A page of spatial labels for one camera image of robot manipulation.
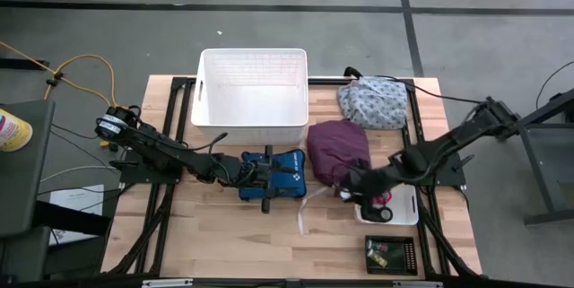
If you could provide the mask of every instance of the wooden tabletop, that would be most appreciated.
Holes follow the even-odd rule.
[[[170,95],[172,75],[150,76],[143,98],[143,121],[161,130]],[[416,85],[440,93],[435,78],[415,78]],[[335,98],[336,86],[309,86],[309,125],[341,119]],[[422,127],[426,139],[448,131],[442,100],[417,91]],[[171,137],[174,137],[181,94],[175,109]],[[206,144],[208,139],[190,122],[189,107],[184,140],[190,146]],[[410,130],[413,130],[411,112]],[[388,164],[388,155],[403,148],[400,131],[368,130],[373,167]],[[305,150],[305,140],[298,146]],[[275,146],[281,153],[294,147]],[[257,146],[215,146],[214,152],[240,156],[243,151],[262,152]],[[306,163],[308,192],[320,187],[314,180],[310,162]],[[109,236],[102,271],[109,270],[127,253],[142,231],[149,185],[136,185],[122,195]],[[477,273],[480,262],[474,244],[465,200],[452,188],[437,188],[437,200],[445,236],[463,260]],[[300,236],[297,212],[300,199],[278,198],[271,202],[271,213],[261,214],[260,202],[242,202],[235,188],[205,185],[184,172],[176,186],[166,239],[162,276],[244,277],[244,278],[329,278],[390,279],[398,276],[367,275],[365,235],[414,237],[419,278],[423,278],[421,251],[416,226],[370,225],[354,220],[352,204],[332,196],[319,196],[304,211],[306,234]],[[434,268],[439,271],[436,243],[428,232]],[[148,250],[151,264],[155,234]]]

